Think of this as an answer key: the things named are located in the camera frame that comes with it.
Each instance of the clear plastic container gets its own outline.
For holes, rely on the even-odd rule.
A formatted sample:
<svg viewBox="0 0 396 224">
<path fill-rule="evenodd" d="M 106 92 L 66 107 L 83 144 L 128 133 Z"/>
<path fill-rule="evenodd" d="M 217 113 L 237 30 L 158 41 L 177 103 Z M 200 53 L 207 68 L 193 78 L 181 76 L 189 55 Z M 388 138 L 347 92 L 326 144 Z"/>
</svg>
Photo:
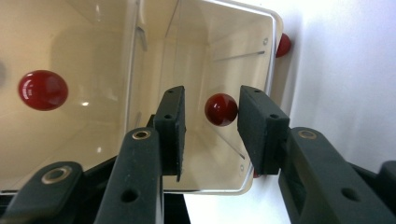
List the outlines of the clear plastic container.
<svg viewBox="0 0 396 224">
<path fill-rule="evenodd" d="M 238 101 L 241 85 L 268 90 L 282 32 L 274 12 L 226 1 L 13 0 L 0 2 L 0 21 L 0 190 L 19 189 L 56 161 L 86 170 L 117 155 L 125 132 L 145 126 L 163 92 L 179 85 L 183 173 L 179 183 L 165 177 L 165 190 L 249 188 L 236 121 L 213 126 L 204 106 L 217 92 Z M 38 69 L 66 81 L 61 107 L 37 111 L 20 99 L 20 79 Z"/>
</svg>

